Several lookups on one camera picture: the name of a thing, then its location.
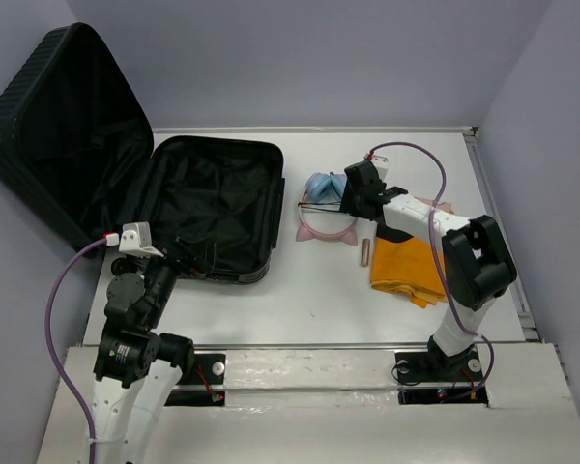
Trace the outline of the pink blue cat-ear headphones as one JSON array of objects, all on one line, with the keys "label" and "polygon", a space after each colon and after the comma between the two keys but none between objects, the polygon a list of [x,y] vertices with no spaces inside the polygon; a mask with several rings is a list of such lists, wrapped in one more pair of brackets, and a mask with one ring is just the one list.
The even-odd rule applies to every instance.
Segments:
[{"label": "pink blue cat-ear headphones", "polygon": [[329,243],[339,242],[351,247],[358,245],[356,218],[347,227],[338,232],[320,231],[305,218],[305,212],[339,213],[346,183],[347,176],[345,174],[332,172],[316,172],[308,178],[304,186],[304,192],[297,203],[299,218],[299,227],[295,237],[297,242],[318,240]]}]

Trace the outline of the rose gold tube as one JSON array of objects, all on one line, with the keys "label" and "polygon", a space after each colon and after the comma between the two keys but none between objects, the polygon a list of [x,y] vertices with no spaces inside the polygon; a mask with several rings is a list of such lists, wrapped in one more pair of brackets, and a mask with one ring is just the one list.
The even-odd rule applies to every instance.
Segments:
[{"label": "rose gold tube", "polygon": [[369,266],[371,251],[371,240],[365,238],[362,240],[362,256],[361,256],[361,266],[367,268]]}]

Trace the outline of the black hard-shell suitcase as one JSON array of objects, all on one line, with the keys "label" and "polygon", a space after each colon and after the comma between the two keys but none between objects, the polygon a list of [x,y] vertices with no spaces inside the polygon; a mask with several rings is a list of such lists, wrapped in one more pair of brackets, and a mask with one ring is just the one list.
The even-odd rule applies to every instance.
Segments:
[{"label": "black hard-shell suitcase", "polygon": [[276,247],[283,164],[263,141],[156,143],[102,37],[81,22],[48,32],[0,96],[0,180],[75,249],[148,222],[160,251],[160,240],[210,244],[202,279],[254,283]]}]

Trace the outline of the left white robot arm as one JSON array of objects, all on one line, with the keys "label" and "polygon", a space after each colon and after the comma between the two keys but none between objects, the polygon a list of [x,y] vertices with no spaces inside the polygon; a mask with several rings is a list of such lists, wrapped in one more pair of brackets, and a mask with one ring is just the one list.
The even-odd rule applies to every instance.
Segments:
[{"label": "left white robot arm", "polygon": [[91,463],[141,463],[172,390],[196,367],[191,339],[155,333],[180,275],[158,255],[107,287],[93,369]]}]

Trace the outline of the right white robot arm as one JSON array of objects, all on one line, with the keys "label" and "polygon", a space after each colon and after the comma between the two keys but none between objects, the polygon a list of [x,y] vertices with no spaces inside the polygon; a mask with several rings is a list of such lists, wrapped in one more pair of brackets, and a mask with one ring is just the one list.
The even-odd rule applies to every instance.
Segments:
[{"label": "right white robot arm", "polygon": [[466,218],[426,204],[406,189],[387,188],[369,160],[345,169],[340,210],[376,222],[381,244],[420,256],[443,284],[449,307],[427,347],[396,358],[400,384],[449,382],[473,358],[474,342],[487,310],[517,279],[517,271],[497,221]]}]

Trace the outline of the orange cloth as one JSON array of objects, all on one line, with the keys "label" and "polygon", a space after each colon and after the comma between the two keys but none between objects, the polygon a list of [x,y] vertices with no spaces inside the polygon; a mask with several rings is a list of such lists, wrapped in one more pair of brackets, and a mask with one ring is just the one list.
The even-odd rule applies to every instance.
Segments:
[{"label": "orange cloth", "polygon": [[403,294],[414,305],[428,305],[447,300],[443,283],[432,256],[429,238],[416,238],[390,228],[397,225],[399,213],[385,209],[386,218],[378,225],[370,268],[370,286],[373,290]]}]

